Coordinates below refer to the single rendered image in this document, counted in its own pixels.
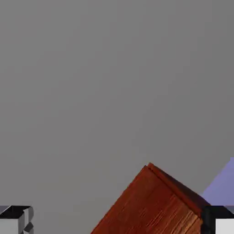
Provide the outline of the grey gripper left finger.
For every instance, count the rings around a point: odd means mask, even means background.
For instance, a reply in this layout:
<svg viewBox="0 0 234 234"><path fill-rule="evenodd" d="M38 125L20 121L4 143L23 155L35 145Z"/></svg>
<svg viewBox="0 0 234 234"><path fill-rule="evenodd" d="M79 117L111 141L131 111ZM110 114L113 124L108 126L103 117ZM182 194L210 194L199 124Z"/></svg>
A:
<svg viewBox="0 0 234 234"><path fill-rule="evenodd" d="M34 234L32 206L0 206L0 234Z"/></svg>

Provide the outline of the reddish brown wooden cabinet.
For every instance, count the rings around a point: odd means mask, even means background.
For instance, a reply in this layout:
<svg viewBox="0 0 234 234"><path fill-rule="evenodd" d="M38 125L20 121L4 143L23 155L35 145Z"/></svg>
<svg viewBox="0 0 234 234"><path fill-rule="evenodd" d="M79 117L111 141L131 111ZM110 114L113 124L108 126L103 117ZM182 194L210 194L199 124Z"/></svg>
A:
<svg viewBox="0 0 234 234"><path fill-rule="evenodd" d="M209 203L152 163L144 166L91 234L201 234Z"/></svg>

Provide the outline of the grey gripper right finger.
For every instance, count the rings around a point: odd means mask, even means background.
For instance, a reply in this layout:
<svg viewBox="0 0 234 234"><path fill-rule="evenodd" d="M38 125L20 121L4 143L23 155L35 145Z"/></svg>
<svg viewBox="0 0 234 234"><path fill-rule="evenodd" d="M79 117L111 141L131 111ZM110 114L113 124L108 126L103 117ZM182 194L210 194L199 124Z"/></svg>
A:
<svg viewBox="0 0 234 234"><path fill-rule="evenodd" d="M206 206L201 218L201 234L234 234L234 206Z"/></svg>

